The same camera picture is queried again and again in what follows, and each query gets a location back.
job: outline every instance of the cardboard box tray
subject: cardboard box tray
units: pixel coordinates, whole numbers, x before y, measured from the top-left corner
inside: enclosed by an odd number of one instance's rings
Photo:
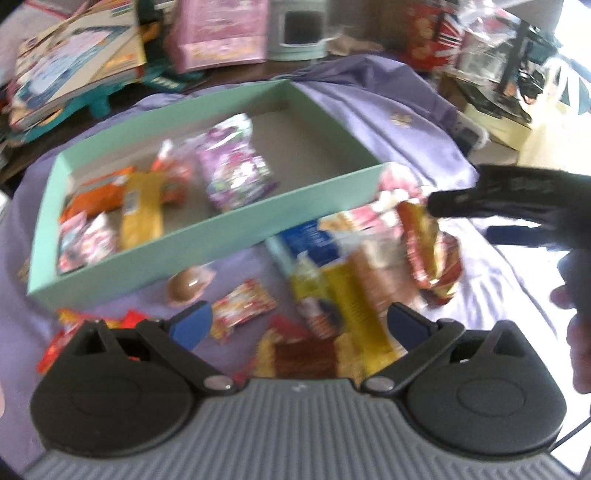
[[[162,140],[193,137],[236,113],[253,121],[253,144],[279,186],[228,213],[196,184],[182,209],[164,208],[165,235],[75,272],[58,275],[59,216],[81,183],[124,166],[148,170]],[[186,99],[114,125],[56,158],[37,219],[28,293],[50,309],[84,308],[255,245],[299,223],[368,202],[379,161],[287,80]],[[114,226],[120,213],[111,215]]]

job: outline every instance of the mint green box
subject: mint green box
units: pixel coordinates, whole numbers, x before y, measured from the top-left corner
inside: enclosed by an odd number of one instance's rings
[[[59,275],[59,217],[66,197],[91,178],[135,165],[148,170],[166,138],[182,140],[237,113],[254,125],[253,144],[278,188],[228,213],[195,185],[185,208],[164,208],[165,235]],[[142,113],[56,158],[37,219],[28,294],[49,309],[85,308],[251,247],[300,223],[372,199],[381,165],[347,130],[288,80],[244,85]],[[110,214],[119,228],[121,214]]]

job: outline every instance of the metal screw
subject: metal screw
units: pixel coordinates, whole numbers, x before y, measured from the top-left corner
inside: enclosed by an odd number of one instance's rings
[[[203,385],[209,390],[223,392],[224,390],[230,390],[234,386],[234,380],[225,375],[212,375],[203,381]]]
[[[387,377],[372,377],[365,381],[365,387],[372,392],[387,393],[394,389],[394,380]]]

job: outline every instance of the book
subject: book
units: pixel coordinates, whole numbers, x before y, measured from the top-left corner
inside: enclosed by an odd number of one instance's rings
[[[26,130],[100,85],[134,82],[145,62],[135,2],[102,0],[21,45],[10,126]]]

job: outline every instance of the gloved hand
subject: gloved hand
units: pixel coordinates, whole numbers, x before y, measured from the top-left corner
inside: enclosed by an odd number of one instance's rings
[[[579,393],[591,393],[591,252],[569,253],[559,262],[558,270],[566,284],[556,288],[550,300],[560,308],[577,309],[567,330],[573,385]]]

